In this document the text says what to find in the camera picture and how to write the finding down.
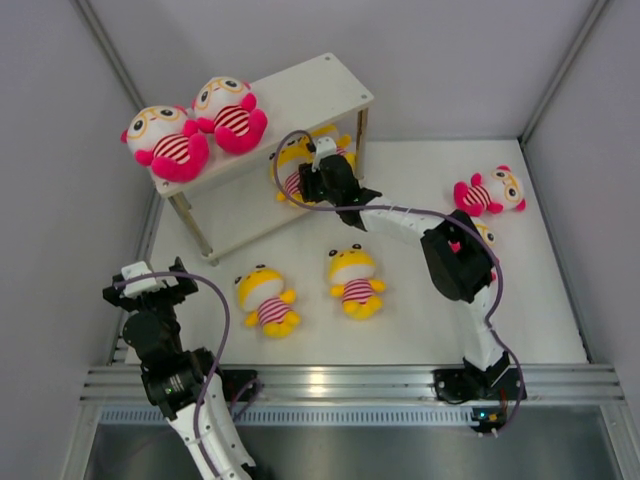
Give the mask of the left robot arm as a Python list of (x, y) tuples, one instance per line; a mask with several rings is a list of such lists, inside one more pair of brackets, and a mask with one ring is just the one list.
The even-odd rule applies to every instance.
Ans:
[[(182, 346), (175, 306), (205, 285), (224, 312), (218, 352)], [(103, 289), (103, 298), (129, 313), (124, 342), (140, 360), (149, 403), (179, 435), (203, 479), (255, 479), (256, 462), (244, 447), (224, 396), (226, 376), (219, 370), (230, 331), (230, 307), (221, 289), (186, 271), (177, 258), (166, 271), (144, 262), (127, 265)]]

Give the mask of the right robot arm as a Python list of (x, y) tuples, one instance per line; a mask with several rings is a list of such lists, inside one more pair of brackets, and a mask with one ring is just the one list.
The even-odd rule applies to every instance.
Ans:
[(460, 307), (459, 332), (468, 388), (491, 396), (503, 384), (509, 349), (492, 323), (503, 296), (498, 259), (481, 239), (471, 217), (461, 210), (443, 214), (396, 204), (380, 192), (361, 186), (347, 160), (331, 155), (298, 167), (305, 202), (333, 211), (343, 223), (381, 233), (424, 254), (436, 290)]

